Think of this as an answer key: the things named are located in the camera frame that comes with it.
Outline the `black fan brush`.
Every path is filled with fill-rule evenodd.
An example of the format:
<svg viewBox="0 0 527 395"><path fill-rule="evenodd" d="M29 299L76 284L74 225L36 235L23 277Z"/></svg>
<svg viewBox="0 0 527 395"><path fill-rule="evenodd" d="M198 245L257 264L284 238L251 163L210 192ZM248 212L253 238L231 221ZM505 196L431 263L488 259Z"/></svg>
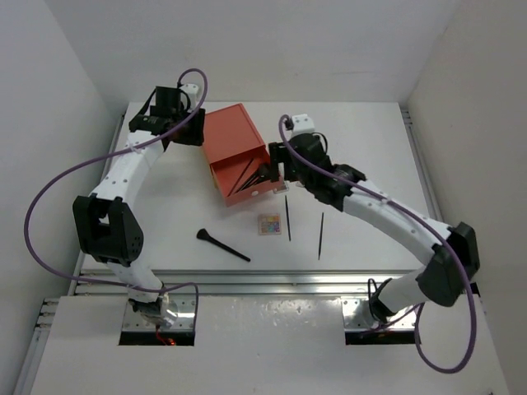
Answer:
<svg viewBox="0 0 527 395"><path fill-rule="evenodd" d="M270 168L267 164L261 164L258 169L236 190L240 192L256 184L270 180Z"/></svg>

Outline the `small black powder brush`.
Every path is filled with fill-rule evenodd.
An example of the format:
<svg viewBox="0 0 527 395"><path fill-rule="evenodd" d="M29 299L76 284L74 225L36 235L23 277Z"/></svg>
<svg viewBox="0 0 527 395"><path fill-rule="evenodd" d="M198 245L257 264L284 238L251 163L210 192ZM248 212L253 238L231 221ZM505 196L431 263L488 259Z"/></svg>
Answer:
<svg viewBox="0 0 527 395"><path fill-rule="evenodd" d="M241 186L238 187L236 190L236 193L239 193L247 188L251 188L252 186L259 184L264 181L264 178L261 176L252 176L248 178Z"/></svg>

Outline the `orange drawer box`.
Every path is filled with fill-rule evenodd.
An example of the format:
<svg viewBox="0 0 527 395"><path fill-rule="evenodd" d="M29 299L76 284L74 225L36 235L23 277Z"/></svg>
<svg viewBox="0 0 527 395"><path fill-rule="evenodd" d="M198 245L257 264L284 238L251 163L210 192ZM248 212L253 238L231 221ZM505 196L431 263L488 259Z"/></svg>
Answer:
<svg viewBox="0 0 527 395"><path fill-rule="evenodd" d="M247 201L259 194L273 191L281 182L265 181L239 193L241 186L261 164L270 163L266 143L243 104L234 104L205 115L203 151L213 181L226 206ZM231 187L251 158L252 165L238 183Z"/></svg>

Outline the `thin black pencil brush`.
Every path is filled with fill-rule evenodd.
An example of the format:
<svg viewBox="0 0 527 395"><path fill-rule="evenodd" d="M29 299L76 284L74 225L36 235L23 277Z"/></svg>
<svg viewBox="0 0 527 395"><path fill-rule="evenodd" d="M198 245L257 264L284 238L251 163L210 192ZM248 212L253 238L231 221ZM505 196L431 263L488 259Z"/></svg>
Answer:
<svg viewBox="0 0 527 395"><path fill-rule="evenodd" d="M325 217L324 214L325 213L322 212L321 213L321 217L320 217L319 243L318 243L318 253L317 253L318 260L321 259L322 248L323 248L323 241L324 241L324 217Z"/></svg>

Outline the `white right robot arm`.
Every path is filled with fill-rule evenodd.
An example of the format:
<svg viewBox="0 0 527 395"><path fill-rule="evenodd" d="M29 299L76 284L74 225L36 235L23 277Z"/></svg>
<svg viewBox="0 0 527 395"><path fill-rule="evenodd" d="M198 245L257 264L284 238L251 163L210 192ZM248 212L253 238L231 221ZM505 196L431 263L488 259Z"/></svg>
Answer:
<svg viewBox="0 0 527 395"><path fill-rule="evenodd" d="M268 146L272 180L280 175L299 181L323 204L363 220L404 246L421 269L383 282L369 299L368 314L376 322L410 305L432 301L451 307L464 290L460 272L472 278L480 267L474 229L427 219L388 198L359 170L334 164L317 133L302 133L287 144Z"/></svg>

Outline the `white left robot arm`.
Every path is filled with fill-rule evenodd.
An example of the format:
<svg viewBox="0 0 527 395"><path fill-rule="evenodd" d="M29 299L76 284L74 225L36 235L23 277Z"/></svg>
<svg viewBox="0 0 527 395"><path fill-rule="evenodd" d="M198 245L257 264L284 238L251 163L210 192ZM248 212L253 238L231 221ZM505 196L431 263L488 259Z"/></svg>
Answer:
<svg viewBox="0 0 527 395"><path fill-rule="evenodd" d="M72 205L83 253L104 263L128 289L134 312L156 327L168 327L170 297L148 264L140 261L144 234L133 204L156 161L172 142L201 146L204 109L197 109L199 86L158 86L128 124L125 150L89 196Z"/></svg>

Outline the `thin dark makeup brush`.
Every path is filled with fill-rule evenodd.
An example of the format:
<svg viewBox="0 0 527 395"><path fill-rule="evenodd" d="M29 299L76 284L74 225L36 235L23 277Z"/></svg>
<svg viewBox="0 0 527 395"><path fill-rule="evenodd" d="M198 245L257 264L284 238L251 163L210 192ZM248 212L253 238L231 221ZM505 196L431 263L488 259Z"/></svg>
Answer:
<svg viewBox="0 0 527 395"><path fill-rule="evenodd" d="M234 182L233 186L231 187L230 189L230 192L228 193L227 196L230 196L233 194L233 192L235 192L235 189L238 185L238 183L241 181L241 179L243 178L243 176L245 175L246 171L248 170L248 168L252 165L254 161L254 158L251 158L249 160L249 162L245 165L244 169L241 171L240 175L237 177L236 181Z"/></svg>

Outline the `small clear eyeshadow palette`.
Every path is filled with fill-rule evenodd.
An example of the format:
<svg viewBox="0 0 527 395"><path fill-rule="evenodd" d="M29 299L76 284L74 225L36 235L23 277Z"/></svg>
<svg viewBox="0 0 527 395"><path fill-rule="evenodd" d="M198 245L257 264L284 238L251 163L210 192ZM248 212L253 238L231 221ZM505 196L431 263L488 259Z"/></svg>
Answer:
<svg viewBox="0 0 527 395"><path fill-rule="evenodd" d="M285 193L289 190L289 186L288 186L288 182L285 182L285 181L282 181L281 183L279 183L274 189L273 189L273 192L275 194L279 194L279 193Z"/></svg>

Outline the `thin black liner brush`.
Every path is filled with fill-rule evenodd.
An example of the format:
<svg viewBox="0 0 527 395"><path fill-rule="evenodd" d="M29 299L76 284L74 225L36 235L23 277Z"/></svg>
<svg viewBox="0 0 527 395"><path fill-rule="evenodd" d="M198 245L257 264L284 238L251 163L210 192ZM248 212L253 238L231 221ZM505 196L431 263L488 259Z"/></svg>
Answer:
<svg viewBox="0 0 527 395"><path fill-rule="evenodd" d="M285 212L286 212L286 221L287 221L287 236L288 240L291 242L291 219L290 219L290 210L287 196L284 197L285 201Z"/></svg>

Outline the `colourful eyeshadow palette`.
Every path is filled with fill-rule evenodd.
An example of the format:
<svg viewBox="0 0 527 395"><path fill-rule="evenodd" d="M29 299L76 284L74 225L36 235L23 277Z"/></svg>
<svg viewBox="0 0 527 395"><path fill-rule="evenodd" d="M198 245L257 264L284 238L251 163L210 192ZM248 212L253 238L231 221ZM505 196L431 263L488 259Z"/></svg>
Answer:
<svg viewBox="0 0 527 395"><path fill-rule="evenodd" d="M259 235L280 235L281 217L278 213L264 213L258 216Z"/></svg>

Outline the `angled black powder brush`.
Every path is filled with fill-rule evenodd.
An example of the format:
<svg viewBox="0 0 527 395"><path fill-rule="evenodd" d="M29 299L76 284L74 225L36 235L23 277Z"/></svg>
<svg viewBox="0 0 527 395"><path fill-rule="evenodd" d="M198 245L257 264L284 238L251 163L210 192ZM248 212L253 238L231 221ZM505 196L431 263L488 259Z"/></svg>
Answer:
<svg viewBox="0 0 527 395"><path fill-rule="evenodd" d="M235 249L233 249L232 247L222 243L221 241L215 239L214 237L212 237L208 231L204 228L198 230L197 234L196 234L196 237L197 239L200 239L200 240L203 240L203 241L207 241L208 243L212 244L212 245L215 245L217 246L218 248L246 261L246 262L250 262L251 259L249 257L247 257L246 255L236 251Z"/></svg>

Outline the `white front cover panel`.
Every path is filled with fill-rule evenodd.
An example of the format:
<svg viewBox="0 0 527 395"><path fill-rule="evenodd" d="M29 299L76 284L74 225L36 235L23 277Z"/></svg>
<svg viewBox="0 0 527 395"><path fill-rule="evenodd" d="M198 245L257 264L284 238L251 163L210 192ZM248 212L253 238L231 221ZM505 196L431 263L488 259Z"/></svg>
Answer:
<svg viewBox="0 0 527 395"><path fill-rule="evenodd" d="M203 297L192 346L122 346L126 301L63 297L35 394L505 394L492 338L458 374L412 345L346 343L339 300Z"/></svg>

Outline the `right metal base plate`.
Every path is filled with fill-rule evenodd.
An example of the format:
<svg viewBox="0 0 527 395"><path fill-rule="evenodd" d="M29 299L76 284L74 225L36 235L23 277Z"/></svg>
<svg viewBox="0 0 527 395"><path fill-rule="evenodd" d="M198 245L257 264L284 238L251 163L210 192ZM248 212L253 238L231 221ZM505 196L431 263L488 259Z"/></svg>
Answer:
<svg viewBox="0 0 527 395"><path fill-rule="evenodd" d="M409 307L388 318L387 323L377 321L368 309L364 297L343 296L341 298L343 326L348 332L380 332L385 330L413 329L416 308Z"/></svg>

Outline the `metal base plate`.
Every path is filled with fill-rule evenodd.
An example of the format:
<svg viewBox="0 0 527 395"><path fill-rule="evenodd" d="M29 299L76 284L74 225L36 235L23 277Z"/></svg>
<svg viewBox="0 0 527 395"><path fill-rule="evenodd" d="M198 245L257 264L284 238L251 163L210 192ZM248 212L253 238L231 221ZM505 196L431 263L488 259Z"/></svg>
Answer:
<svg viewBox="0 0 527 395"><path fill-rule="evenodd" d="M380 332L385 330L413 329L416 308L409 307L388 318L387 323L377 321L368 309L364 297L343 296L341 298L343 326L348 332Z"/></svg>
<svg viewBox="0 0 527 395"><path fill-rule="evenodd" d="M124 310L124 332L192 332L194 329L195 302L189 299L159 298L144 304L128 301Z"/></svg>

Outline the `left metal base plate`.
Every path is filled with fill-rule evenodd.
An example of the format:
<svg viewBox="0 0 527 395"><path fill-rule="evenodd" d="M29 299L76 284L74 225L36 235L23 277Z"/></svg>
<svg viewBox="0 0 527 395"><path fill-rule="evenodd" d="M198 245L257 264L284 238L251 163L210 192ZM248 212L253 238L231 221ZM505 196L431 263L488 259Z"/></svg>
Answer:
<svg viewBox="0 0 527 395"><path fill-rule="evenodd" d="M189 299L159 298L144 304L128 301L124 310L124 332L192 332L194 329L195 302Z"/></svg>

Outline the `aluminium frame rail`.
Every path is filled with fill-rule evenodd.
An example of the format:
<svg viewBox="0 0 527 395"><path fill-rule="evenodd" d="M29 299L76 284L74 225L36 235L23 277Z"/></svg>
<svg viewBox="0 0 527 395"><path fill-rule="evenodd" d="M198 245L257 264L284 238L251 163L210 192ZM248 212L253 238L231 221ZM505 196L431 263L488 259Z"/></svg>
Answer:
<svg viewBox="0 0 527 395"><path fill-rule="evenodd" d="M167 285L194 282L202 295L364 295L367 280L398 278L405 271L156 270Z"/></svg>

